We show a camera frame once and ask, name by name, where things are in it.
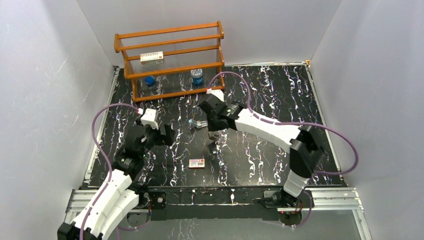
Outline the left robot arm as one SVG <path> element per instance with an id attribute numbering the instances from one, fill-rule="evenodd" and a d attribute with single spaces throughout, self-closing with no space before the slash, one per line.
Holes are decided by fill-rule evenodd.
<path id="1" fill-rule="evenodd" d="M 169 124 L 137 120 L 124 137 L 111 164 L 112 171 L 84 209 L 57 230 L 59 240 L 106 240 L 133 208 L 149 203 L 146 185 L 135 183 L 147 153 L 155 146 L 172 146 L 175 130 Z"/>

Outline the light blue stapler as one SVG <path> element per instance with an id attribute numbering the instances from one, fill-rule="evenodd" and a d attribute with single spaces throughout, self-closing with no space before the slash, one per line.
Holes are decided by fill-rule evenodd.
<path id="1" fill-rule="evenodd" d="M 205 128 L 208 126 L 208 122 L 206 120 L 203 121 L 198 121 L 198 120 L 193 120 L 192 118 L 188 120 L 189 124 L 196 128 L 196 129 L 201 129 L 201 128 Z"/>

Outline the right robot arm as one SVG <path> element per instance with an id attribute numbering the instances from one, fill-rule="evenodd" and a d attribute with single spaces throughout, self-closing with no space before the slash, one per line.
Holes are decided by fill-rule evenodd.
<path id="1" fill-rule="evenodd" d="M 246 105 L 237 101 L 227 105 L 214 94 L 209 94 L 199 107 L 206 114 L 210 132 L 233 129 L 256 135 L 282 148 L 289 156 L 289 174 L 281 191 L 282 202 L 288 207 L 295 207 L 301 201 L 302 190 L 325 156 L 317 128 L 278 125 L 275 120 L 252 113 Z"/>

